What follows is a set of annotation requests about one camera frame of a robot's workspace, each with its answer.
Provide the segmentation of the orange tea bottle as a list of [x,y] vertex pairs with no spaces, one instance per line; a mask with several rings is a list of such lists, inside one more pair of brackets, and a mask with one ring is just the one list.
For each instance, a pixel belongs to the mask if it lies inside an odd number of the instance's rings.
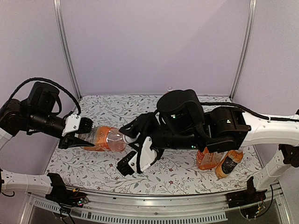
[[196,164],[200,170],[211,170],[220,163],[224,153],[210,153],[207,147],[203,152],[199,151],[196,155]]
[[171,92],[171,91],[173,91],[173,87],[172,87],[172,86],[168,86],[168,87],[167,87],[167,91],[166,91],[166,93],[169,93],[169,92]]
[[109,126],[95,127],[90,133],[79,134],[78,138],[94,144],[93,147],[82,147],[84,150],[96,152],[122,152],[128,144],[136,141],[136,138],[130,138]]

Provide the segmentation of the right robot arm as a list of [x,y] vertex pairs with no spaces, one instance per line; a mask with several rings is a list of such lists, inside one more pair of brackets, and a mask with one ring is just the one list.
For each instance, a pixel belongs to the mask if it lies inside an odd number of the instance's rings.
[[256,113],[242,105],[220,102],[204,112],[193,90],[164,94],[154,112],[139,115],[120,128],[130,139],[132,151],[117,164],[122,175],[141,174],[166,149],[208,150],[222,153],[241,147],[277,144],[278,150],[265,168],[254,174],[242,200],[252,203],[289,167],[299,165],[299,116],[272,116]]

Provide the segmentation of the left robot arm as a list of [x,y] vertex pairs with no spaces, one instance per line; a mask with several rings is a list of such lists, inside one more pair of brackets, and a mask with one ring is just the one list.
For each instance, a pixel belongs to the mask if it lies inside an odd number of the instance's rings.
[[[69,112],[59,117],[62,102],[59,93],[63,91],[77,107],[77,112]],[[27,135],[44,133],[59,140],[58,147],[91,146],[90,142],[76,137],[77,134],[89,133],[93,121],[81,116],[81,107],[77,99],[60,84],[42,77],[33,77],[22,82],[13,91],[0,109],[0,146],[4,147],[18,132]],[[60,203],[69,199],[72,193],[64,184],[59,174],[48,173],[46,176],[13,174],[0,171],[0,191],[42,193],[54,197]]]

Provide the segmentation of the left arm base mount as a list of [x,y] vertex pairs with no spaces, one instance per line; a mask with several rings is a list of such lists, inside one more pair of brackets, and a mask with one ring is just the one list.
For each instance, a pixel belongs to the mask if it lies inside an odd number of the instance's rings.
[[79,188],[67,189],[63,179],[59,174],[48,173],[47,176],[51,180],[52,190],[45,195],[47,200],[56,202],[59,205],[67,207],[80,207],[89,202],[87,194],[81,192]]

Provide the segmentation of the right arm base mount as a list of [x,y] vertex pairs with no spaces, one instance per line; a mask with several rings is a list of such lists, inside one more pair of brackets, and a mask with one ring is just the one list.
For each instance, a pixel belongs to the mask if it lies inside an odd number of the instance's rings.
[[[247,188],[245,190],[226,194],[226,200],[229,208],[264,202],[264,200],[266,199],[265,193],[267,192],[267,190],[257,191],[254,186],[253,179],[254,177],[250,177],[247,180]],[[256,204],[253,207],[246,207],[241,209],[240,213],[246,219],[255,219],[259,215],[260,211],[261,206]]]

